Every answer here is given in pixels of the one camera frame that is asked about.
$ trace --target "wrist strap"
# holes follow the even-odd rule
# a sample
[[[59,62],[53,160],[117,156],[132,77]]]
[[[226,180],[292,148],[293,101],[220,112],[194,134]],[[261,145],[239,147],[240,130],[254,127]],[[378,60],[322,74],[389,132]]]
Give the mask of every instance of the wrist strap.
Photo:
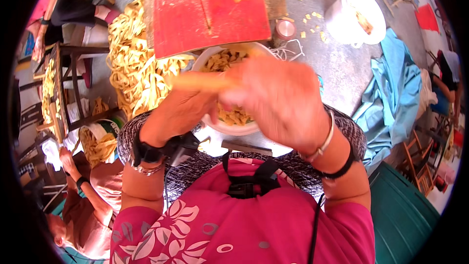
[[[76,181],[76,187],[78,190],[82,190],[81,186],[84,182],[87,182],[87,183],[90,183],[90,181],[85,178],[84,176],[82,176],[81,178],[79,178],[77,181]]]
[[[44,20],[44,18],[41,19],[41,25],[47,25],[49,26],[51,23],[51,20]]]
[[[352,144],[350,143],[350,141],[349,141],[349,144],[350,144],[349,158],[345,162],[345,165],[342,168],[340,168],[339,171],[337,171],[336,173],[324,173],[322,171],[319,171],[313,168],[312,169],[313,173],[325,179],[338,179],[339,177],[347,173],[347,171],[349,171],[350,167],[352,166],[352,163],[355,161],[355,155],[353,154],[353,148],[352,148]]]

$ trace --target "gray patterned skirt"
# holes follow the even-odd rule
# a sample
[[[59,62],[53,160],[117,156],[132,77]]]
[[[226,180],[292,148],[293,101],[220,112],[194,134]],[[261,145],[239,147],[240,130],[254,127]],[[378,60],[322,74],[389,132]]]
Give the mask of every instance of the gray patterned skirt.
[[[355,157],[362,160],[366,151],[366,137],[362,129],[346,114],[324,104],[326,110],[334,112],[334,121],[342,134],[350,141]],[[117,137],[117,152],[123,164],[125,164],[132,149],[135,135],[139,132],[151,111],[142,113],[129,122],[120,130]],[[200,124],[192,132],[200,130]],[[236,152],[230,155],[231,158],[255,158],[266,161],[272,158],[298,187],[318,199],[322,192],[321,179],[311,172],[311,165],[303,161],[296,151],[279,157],[270,157],[258,153]],[[212,157],[200,151],[191,156],[184,163],[166,168],[167,191],[169,202],[176,200],[185,189],[187,189],[196,179],[207,172],[214,165],[221,162],[221,156]]]

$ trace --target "floral pattern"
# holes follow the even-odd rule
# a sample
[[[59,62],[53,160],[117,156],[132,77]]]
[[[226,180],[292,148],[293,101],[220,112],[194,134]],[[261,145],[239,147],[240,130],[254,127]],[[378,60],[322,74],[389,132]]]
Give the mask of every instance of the floral pattern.
[[[157,241],[163,246],[167,246],[167,253],[160,253],[159,256],[149,257],[152,264],[200,264],[205,262],[206,260],[201,258],[201,256],[210,241],[200,241],[187,245],[185,240],[185,237],[191,231],[187,222],[193,221],[198,213],[199,208],[197,206],[188,207],[184,201],[176,200],[169,207],[168,211],[148,228],[137,246],[119,246],[122,251],[130,256],[121,258],[114,252],[113,263],[128,264],[130,258],[138,260],[147,257],[154,249]]]

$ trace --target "red shoe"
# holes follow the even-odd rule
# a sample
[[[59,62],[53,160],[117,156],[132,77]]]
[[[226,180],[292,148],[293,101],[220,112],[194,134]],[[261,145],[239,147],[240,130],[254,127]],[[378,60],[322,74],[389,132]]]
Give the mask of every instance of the red shoe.
[[[85,80],[85,85],[89,89],[91,88],[91,84],[93,81],[93,73],[91,71],[91,63],[93,62],[92,58],[85,58],[83,59],[85,63],[85,73],[82,73],[83,80]]]

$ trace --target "pink shirt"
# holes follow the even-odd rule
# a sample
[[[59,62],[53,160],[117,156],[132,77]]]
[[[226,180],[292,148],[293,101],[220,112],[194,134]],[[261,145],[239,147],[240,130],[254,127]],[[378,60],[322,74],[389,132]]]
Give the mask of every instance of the pink shirt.
[[[262,163],[231,159],[230,175],[252,175]],[[161,216],[146,207],[122,211],[114,222],[111,263],[306,263],[314,198],[280,169],[280,188],[235,199],[219,164],[197,179]],[[319,215],[314,263],[374,263],[370,212],[344,203]]]

